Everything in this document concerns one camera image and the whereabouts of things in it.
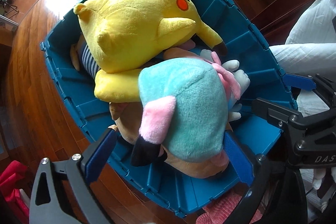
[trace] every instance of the pikachu plush toy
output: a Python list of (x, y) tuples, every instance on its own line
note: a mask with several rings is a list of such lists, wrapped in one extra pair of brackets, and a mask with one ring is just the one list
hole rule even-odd
[(226, 54), (223, 40), (190, 0), (87, 0), (73, 11), (101, 68), (95, 96), (106, 102), (140, 102), (138, 68), (194, 34), (219, 55)]

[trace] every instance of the red cloth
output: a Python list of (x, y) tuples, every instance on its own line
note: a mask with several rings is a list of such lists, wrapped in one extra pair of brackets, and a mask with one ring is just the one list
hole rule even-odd
[(20, 197), (20, 190), (15, 189), (15, 183), (25, 177), (26, 171), (27, 166), (14, 160), (0, 175), (0, 191), (14, 215), (23, 224), (28, 224), (29, 209)]
[[(205, 213), (197, 218), (196, 224), (222, 224), (232, 213), (241, 198), (240, 195), (231, 191), (214, 200), (203, 207)], [(259, 220), (261, 217), (262, 214), (257, 210), (250, 223)]]

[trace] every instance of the light blue plush fabric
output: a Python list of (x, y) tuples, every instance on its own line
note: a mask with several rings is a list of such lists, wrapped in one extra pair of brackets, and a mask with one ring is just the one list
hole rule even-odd
[(142, 105), (172, 95), (176, 108), (163, 145), (176, 157), (202, 162), (222, 150), (225, 90), (214, 68), (193, 58), (170, 59), (141, 71)]

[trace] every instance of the blue plastic crate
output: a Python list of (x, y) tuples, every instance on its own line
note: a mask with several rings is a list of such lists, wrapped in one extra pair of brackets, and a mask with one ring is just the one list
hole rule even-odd
[[(239, 60), (240, 68), (251, 79), (251, 85), (241, 99), (242, 118), (232, 123), (234, 133), (254, 153), (267, 153), (280, 133), (277, 128), (251, 114), (251, 101), (263, 97), (297, 108), (290, 90), (282, 81), (284, 71), (277, 64), (259, 30), (232, 0), (192, 2), (202, 20), (225, 41), (229, 55), (222, 61)], [(70, 45), (78, 41), (80, 32), (78, 18), (70, 11), (41, 43), (41, 50), (45, 53), (48, 71), (65, 106), (92, 142), (113, 121), (108, 103), (96, 99), (93, 94), (94, 81), (85, 72), (77, 72), (71, 64)], [(231, 165), (222, 175), (209, 179), (191, 178), (167, 164), (133, 167), (130, 165), (131, 149), (130, 144), (119, 140), (108, 160), (110, 166), (148, 198), (179, 217), (197, 211), (238, 182)]]

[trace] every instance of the navy and white striped fabric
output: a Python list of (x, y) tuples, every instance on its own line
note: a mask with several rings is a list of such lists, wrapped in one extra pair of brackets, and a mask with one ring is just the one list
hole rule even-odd
[(81, 46), (78, 55), (79, 62), (81, 62), (83, 68), (93, 79), (95, 79), (96, 74), (100, 70), (100, 68), (96, 61), (93, 59), (93, 56), (86, 42), (83, 42), (83, 45)]

